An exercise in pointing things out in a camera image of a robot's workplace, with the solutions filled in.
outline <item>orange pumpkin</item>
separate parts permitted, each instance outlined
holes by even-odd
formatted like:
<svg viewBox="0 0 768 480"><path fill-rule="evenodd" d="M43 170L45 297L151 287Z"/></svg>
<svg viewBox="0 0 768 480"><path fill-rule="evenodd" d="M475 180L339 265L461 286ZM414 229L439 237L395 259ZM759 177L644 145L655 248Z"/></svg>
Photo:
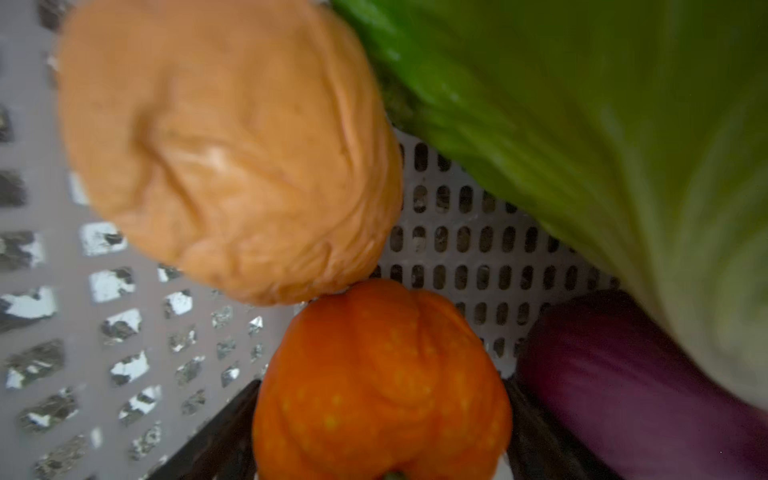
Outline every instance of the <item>orange pumpkin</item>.
<svg viewBox="0 0 768 480"><path fill-rule="evenodd" d="M253 451L260 480L488 480L511 427L502 381L456 308L367 280L289 325Z"/></svg>

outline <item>lettuce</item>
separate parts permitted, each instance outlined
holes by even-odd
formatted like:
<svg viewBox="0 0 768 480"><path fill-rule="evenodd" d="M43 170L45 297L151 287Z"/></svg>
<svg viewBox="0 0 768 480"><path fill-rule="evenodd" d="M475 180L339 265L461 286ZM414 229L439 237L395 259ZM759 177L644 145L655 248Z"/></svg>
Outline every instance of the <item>lettuce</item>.
<svg viewBox="0 0 768 480"><path fill-rule="evenodd" d="M768 408L768 2L335 0L393 121Z"/></svg>

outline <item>purple vegetable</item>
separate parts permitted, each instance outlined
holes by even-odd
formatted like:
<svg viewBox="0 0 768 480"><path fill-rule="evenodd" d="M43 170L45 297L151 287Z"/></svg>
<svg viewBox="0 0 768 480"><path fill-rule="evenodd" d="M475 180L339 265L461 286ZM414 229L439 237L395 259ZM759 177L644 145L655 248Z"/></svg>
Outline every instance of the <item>purple vegetable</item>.
<svg viewBox="0 0 768 480"><path fill-rule="evenodd" d="M552 309L518 381L625 480L768 478L768 414L709 380L626 293Z"/></svg>

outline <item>plastic surface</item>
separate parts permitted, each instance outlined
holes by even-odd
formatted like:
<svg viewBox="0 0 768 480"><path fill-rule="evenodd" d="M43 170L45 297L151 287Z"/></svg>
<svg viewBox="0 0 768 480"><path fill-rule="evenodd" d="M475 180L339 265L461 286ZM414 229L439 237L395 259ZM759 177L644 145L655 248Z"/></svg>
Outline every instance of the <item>plastic surface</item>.
<svg viewBox="0 0 768 480"><path fill-rule="evenodd" d="M263 374L296 307L192 283L89 210L57 133L51 53L67 4L0 2L0 465L14 480L134 480ZM376 272L463 305L508 376L542 307L615 280L399 139L404 209Z"/></svg>

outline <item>basket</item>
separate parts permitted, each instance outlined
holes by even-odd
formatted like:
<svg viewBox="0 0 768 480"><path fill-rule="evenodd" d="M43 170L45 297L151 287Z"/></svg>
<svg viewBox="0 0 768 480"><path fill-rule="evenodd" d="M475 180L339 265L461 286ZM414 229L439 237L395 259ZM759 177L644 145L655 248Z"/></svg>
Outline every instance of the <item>basket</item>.
<svg viewBox="0 0 768 480"><path fill-rule="evenodd" d="M234 302L141 256L89 209L55 110L70 7L0 2L0 465L14 480L136 480L264 374L300 306ZM447 296L509 377L548 305L617 281L398 138L402 216L373 275Z"/></svg>

